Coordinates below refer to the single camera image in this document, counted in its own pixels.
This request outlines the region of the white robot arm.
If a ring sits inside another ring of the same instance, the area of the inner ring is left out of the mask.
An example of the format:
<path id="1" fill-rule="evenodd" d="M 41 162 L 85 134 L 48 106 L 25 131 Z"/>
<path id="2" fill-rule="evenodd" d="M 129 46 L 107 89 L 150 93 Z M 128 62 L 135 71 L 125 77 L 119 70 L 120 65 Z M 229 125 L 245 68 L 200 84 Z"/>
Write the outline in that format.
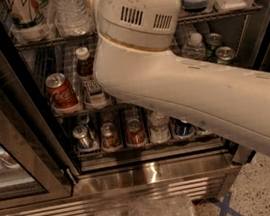
<path id="1" fill-rule="evenodd" d="M 94 77 L 109 95 L 270 157 L 270 73 L 169 48 L 181 0 L 94 0 Z"/>

